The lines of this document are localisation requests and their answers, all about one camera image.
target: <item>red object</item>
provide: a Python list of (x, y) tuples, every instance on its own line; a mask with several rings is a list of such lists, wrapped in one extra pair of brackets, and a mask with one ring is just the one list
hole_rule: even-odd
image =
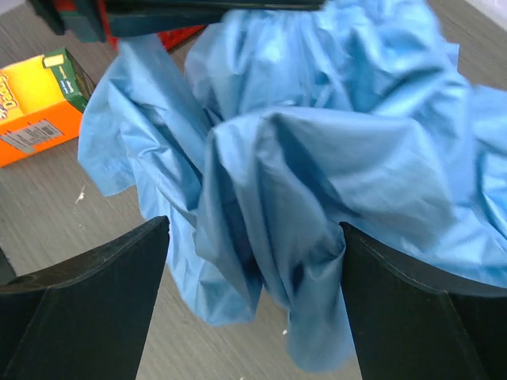
[[(109, 23), (107, 18), (107, 10), (105, 8), (104, 0), (97, 0), (99, 10), (101, 11), (102, 24), (104, 25), (105, 35), (108, 38), (109, 43), (116, 49), (117, 38), (111, 36), (111, 30), (109, 29)], [(54, 0), (55, 7), (58, 11), (63, 12), (71, 12), (75, 11), (76, 7), (72, 0)], [(182, 29), (174, 29), (168, 32), (160, 32), (158, 34), (158, 38), (162, 41), (164, 48), (166, 50), (171, 50), (178, 46), (179, 44), (184, 43), (190, 37), (194, 36), (201, 30), (206, 28), (206, 25), (193, 26), (190, 28), (182, 28)]]
[[(206, 28), (206, 25), (201, 26), (193, 26), (190, 28), (182, 28), (182, 29), (174, 29), (168, 32), (160, 32), (158, 34), (158, 38), (162, 41), (164, 48), (166, 50), (174, 49), (179, 44), (184, 43), (193, 35), (200, 32), (202, 29)], [(116, 44), (118, 39), (115, 37), (108, 36), (109, 43), (116, 49)]]

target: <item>table surface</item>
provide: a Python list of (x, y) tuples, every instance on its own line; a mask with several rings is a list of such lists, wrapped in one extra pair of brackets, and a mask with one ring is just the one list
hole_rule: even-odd
[[(503, 27), (468, 0), (430, 3), (445, 34), (462, 44), (460, 70), (473, 82), (505, 88)], [(61, 46), (95, 81), (115, 56), (105, 44), (80, 44), (71, 35), (54, 36), (26, 5), (0, 16), (0, 67)], [(174, 54), (180, 66), (188, 48)], [(85, 252), (142, 222), (135, 189), (111, 198), (101, 196), (76, 162), (76, 152), (74, 140), (0, 169), (0, 246), (18, 275)], [(83, 186), (85, 197), (76, 204)], [(285, 312), (263, 297), (254, 323), (207, 327), (182, 303), (166, 271), (138, 378), (360, 379), (355, 360), (337, 374), (318, 376), (297, 370), (284, 351), (285, 322)]]

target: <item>black object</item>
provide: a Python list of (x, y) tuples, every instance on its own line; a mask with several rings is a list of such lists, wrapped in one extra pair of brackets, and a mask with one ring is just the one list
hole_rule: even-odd
[(12, 279), (16, 278), (13, 267), (10, 266), (6, 255), (0, 248), (0, 285), (8, 283)]
[(507, 378), (507, 290), (420, 262), (344, 224), (343, 293), (364, 380)]
[[(75, 11), (57, 9), (53, 0), (29, 0), (55, 34), (70, 29), (83, 42), (105, 42), (98, 0), (73, 0)], [(142, 36), (220, 21), (228, 10), (316, 10), (324, 0), (105, 0), (114, 37)]]
[(168, 244), (155, 218), (0, 286), (0, 378), (135, 379)]

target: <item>cardboard box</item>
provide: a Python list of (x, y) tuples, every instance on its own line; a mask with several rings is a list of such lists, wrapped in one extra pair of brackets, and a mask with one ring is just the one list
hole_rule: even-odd
[(61, 48), (0, 70), (0, 167), (79, 135), (94, 83)]

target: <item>blue plastic bag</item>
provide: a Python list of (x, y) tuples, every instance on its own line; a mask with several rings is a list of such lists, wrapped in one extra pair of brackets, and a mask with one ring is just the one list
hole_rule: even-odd
[(264, 286), (296, 364), (332, 370), (353, 351), (339, 222), (507, 287), (507, 96), (456, 63), (423, 1), (229, 12), (185, 80), (155, 36), (122, 41), (78, 158), (105, 195), (135, 184), (145, 218), (169, 216), (196, 315), (251, 321)]

